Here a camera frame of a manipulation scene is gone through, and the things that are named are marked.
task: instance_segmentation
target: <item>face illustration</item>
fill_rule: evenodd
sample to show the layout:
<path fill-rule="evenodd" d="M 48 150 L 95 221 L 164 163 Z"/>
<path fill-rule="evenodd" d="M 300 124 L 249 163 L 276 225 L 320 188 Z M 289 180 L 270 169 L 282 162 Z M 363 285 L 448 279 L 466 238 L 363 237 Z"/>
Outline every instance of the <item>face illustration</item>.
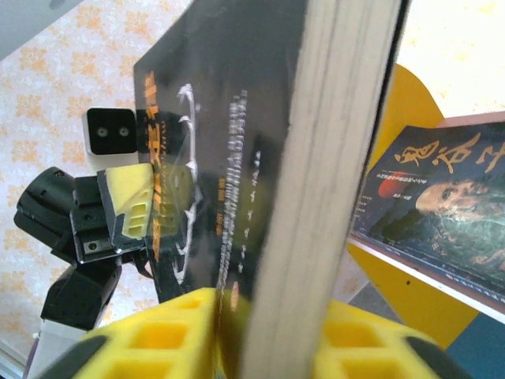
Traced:
<path fill-rule="evenodd" d="M 439 216 L 468 213 L 484 200 L 481 195 L 486 192 L 488 187 L 470 180 L 441 182 L 425 189 L 416 201 L 416 208 L 421 213 Z"/>

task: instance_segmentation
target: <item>white shelf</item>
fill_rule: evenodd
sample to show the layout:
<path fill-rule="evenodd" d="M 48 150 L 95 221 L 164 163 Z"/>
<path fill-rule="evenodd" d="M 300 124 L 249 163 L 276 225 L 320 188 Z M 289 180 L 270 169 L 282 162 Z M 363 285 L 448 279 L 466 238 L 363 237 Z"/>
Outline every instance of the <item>white shelf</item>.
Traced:
<path fill-rule="evenodd" d="M 444 283 L 441 283 L 439 280 L 436 280 L 432 278 L 429 275 L 424 274 L 423 272 L 417 271 L 415 268 L 410 267 L 409 265 L 405 265 L 400 261 L 397 261 L 396 259 L 389 257 L 388 255 L 385 255 L 381 253 L 380 251 L 374 250 L 372 247 L 368 246 L 367 244 L 360 242 L 350 236 L 348 238 L 348 241 L 352 243 L 353 245 L 363 249 L 367 253 L 370 253 L 374 257 L 379 258 L 380 260 L 388 263 L 389 265 L 392 265 L 407 274 L 413 276 L 416 279 L 419 279 L 426 284 L 436 288 L 439 291 L 442 291 L 445 294 L 448 294 L 449 296 L 456 298 L 460 302 L 465 303 L 468 306 L 471 306 L 475 310 L 478 310 L 479 312 L 482 312 L 495 320 L 505 324 L 505 314 L 501 313 L 500 311 L 492 308 L 491 306 L 488 306 L 486 304 L 483 304 L 482 302 L 476 300 L 475 298 L 472 298 L 466 294 L 463 294 L 462 292 L 456 290 L 453 287 L 447 286 Z"/>

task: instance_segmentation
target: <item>chinese characters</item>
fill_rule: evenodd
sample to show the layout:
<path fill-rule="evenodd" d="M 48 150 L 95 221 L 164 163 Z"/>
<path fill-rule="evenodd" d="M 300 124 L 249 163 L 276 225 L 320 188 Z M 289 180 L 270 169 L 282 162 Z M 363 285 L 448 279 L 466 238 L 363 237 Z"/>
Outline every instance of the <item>chinese characters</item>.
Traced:
<path fill-rule="evenodd" d="M 238 194 L 241 181 L 242 159 L 245 136 L 245 113 L 247 109 L 247 91 L 241 91 L 239 96 L 234 96 L 230 104 L 230 120 L 228 125 L 228 167 L 224 181 L 224 214 L 221 232 L 221 258 L 219 262 L 218 286 L 221 296 L 224 296 L 224 287 L 230 265 L 230 255 L 235 233 L 235 218 L 237 217 Z M 223 196 L 223 188 L 219 182 L 218 197 Z"/>
<path fill-rule="evenodd" d="M 219 178 L 218 184 L 218 202 L 222 205 L 225 199 L 225 178 Z M 223 212 L 219 210 L 215 219 L 215 235 L 218 237 L 223 234 Z"/>
<path fill-rule="evenodd" d="M 467 159 L 472 154 L 471 148 L 476 145 L 476 143 L 480 140 L 480 138 L 481 133 L 477 133 L 473 138 L 471 138 L 464 144 L 456 146 L 455 148 L 448 148 L 447 146 L 440 148 L 437 152 L 437 155 L 432 160 L 432 164 L 434 166 L 438 166 L 440 162 L 445 163 L 449 173 L 454 174 L 455 165 L 457 163 L 464 162 L 465 159 Z M 426 146 L 423 146 L 421 148 L 415 148 L 413 146 L 409 146 L 403 150 L 402 154 L 395 154 L 395 159 L 401 164 L 414 162 L 416 166 L 419 167 L 419 160 L 427 159 L 428 157 L 435 154 L 439 146 L 440 141 L 432 142 L 431 144 L 427 144 Z M 496 164 L 498 163 L 499 159 L 502 156 L 505 156 L 505 142 L 502 143 L 498 149 L 495 149 L 493 145 L 487 146 L 482 151 L 482 153 L 480 154 L 479 158 L 475 163 L 476 164 L 488 163 L 488 166 L 486 167 L 485 170 L 485 173 L 487 174 L 496 167 Z"/>
<path fill-rule="evenodd" d="M 144 82 L 144 94 L 146 101 L 146 114 L 148 122 L 148 148 L 149 148 L 149 158 L 151 164 L 153 165 L 154 175 L 154 195 L 152 198 L 152 206 L 156 213 L 159 212 L 161 205 L 161 179 L 159 177 L 159 169 L 161 166 L 161 131 L 160 124 L 156 121 L 156 115 L 159 113 L 158 104 L 156 102 L 156 84 L 155 84 L 155 74 L 150 72 L 145 77 Z M 159 259 L 159 245 L 161 240 L 161 223 L 159 222 L 159 217 L 155 216 L 152 220 L 152 250 L 155 256 L 155 260 Z"/>
<path fill-rule="evenodd" d="M 377 174 L 377 178 L 384 180 L 396 180 L 397 182 L 416 183 L 416 184 L 426 184 L 427 182 L 426 179 L 410 178 L 406 176 L 397 176 L 389 174 Z"/>
<path fill-rule="evenodd" d="M 412 146 L 409 146 L 403 150 L 401 155 L 395 154 L 395 159 L 400 163 L 415 162 L 415 164 L 419 167 L 419 159 L 428 158 L 436 151 L 436 148 L 439 147 L 439 144 L 439 141 L 435 141 L 431 144 L 427 144 L 422 148 L 413 148 Z"/>
<path fill-rule="evenodd" d="M 479 291 L 480 293 L 485 294 L 485 295 L 487 295 L 487 296 L 489 296 L 491 298 L 494 298 L 496 301 L 505 304 L 505 297 L 500 296 L 500 295 L 498 295 L 498 294 L 496 294 L 496 293 L 494 293 L 492 291 L 488 291 L 484 287 L 479 286 L 478 284 L 475 284 L 475 283 L 472 283 L 470 281 L 458 278 L 457 276 L 452 276 L 451 274 L 445 274 L 445 276 L 447 278 L 449 278 L 450 280 L 458 282 L 458 283 L 462 284 L 465 287 L 472 288 L 475 291 Z"/>
<path fill-rule="evenodd" d="M 252 190 L 251 193 L 249 194 L 249 209 L 247 211 L 247 227 L 244 229 L 244 237 L 245 241 L 249 239 L 249 223 L 251 222 L 251 219 L 253 217 L 254 213 L 254 201 L 256 200 L 256 187 L 258 185 L 258 176 L 260 175 L 260 160 L 261 160 L 261 151 L 258 150 L 255 155 L 254 155 L 254 172 L 252 173 Z M 244 243 L 241 246 L 241 253 L 240 253 L 240 258 L 241 261 L 238 264 L 238 272 L 242 274 L 242 270 L 244 268 L 242 262 L 245 259 L 245 253 L 247 252 L 247 245 Z"/>
<path fill-rule="evenodd" d="M 393 197 L 395 199 L 403 199 L 403 200 L 410 200 L 410 199 L 412 199 L 412 196 L 410 196 L 410 195 L 402 195 L 401 193 L 395 193 L 393 195 Z"/>

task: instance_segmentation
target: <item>book spine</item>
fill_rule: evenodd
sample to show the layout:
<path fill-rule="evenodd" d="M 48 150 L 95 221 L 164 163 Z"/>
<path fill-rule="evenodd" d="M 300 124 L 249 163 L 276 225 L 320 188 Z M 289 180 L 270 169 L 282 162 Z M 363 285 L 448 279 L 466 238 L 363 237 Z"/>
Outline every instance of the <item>book spine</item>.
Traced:
<path fill-rule="evenodd" d="M 409 262 L 414 263 L 417 266 L 420 266 L 425 269 L 425 271 L 428 272 L 434 272 L 438 275 L 441 275 L 445 278 L 448 278 L 449 280 L 458 283 L 462 285 L 463 287 L 469 288 L 475 295 L 477 296 L 482 296 L 484 295 L 487 298 L 490 298 L 491 300 L 498 302 L 501 305 L 505 304 L 505 297 L 500 295 L 499 293 L 492 291 L 488 289 L 485 286 L 480 285 L 479 283 L 476 283 L 472 280 L 466 279 L 463 275 L 455 273 L 455 272 L 449 272 L 448 270 L 440 267 L 439 265 L 435 265 L 433 263 L 430 263 L 428 261 L 425 261 L 423 259 L 419 259 L 415 257 L 414 255 L 411 255 L 409 253 L 406 253 L 400 249 L 397 249 L 393 246 L 389 246 L 385 243 L 378 242 L 373 238 L 370 238 L 366 235 L 359 234 L 359 239 L 363 240 L 364 242 L 367 242 L 368 245 L 374 249 L 375 251 L 381 253 L 381 250 L 386 250 L 388 253 L 394 254 L 395 256 L 399 256 L 402 258 L 405 258 Z"/>

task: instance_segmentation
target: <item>black plastic part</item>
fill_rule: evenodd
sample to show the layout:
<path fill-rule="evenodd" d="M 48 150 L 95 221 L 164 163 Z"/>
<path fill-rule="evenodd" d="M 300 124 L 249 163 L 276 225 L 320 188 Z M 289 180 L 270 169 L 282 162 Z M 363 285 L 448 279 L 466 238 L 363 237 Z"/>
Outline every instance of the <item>black plastic part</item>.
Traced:
<path fill-rule="evenodd" d="M 407 337 L 406 341 L 440 379 L 473 379 L 433 343 L 417 337 Z"/>
<path fill-rule="evenodd" d="M 147 250 L 138 250 L 133 253 L 133 263 L 137 268 L 137 271 L 142 276 L 152 279 L 151 273 L 145 268 L 146 264 L 149 262 Z"/>
<path fill-rule="evenodd" d="M 47 292 L 40 314 L 83 330 L 91 330 L 110 301 L 122 267 L 112 260 L 68 267 Z"/>
<path fill-rule="evenodd" d="M 74 207 L 75 179 L 57 167 L 51 167 L 28 186 L 17 203 L 14 223 L 21 230 L 52 249 L 60 259 L 73 264 L 72 226 L 69 214 Z"/>
<path fill-rule="evenodd" d="M 70 219 L 79 263 L 116 257 L 96 176 L 76 179 L 73 197 L 77 206 L 70 212 Z"/>
<path fill-rule="evenodd" d="M 72 379 L 89 359 L 107 342 L 105 336 L 95 336 L 80 341 L 68 350 L 55 364 L 37 379 Z"/>

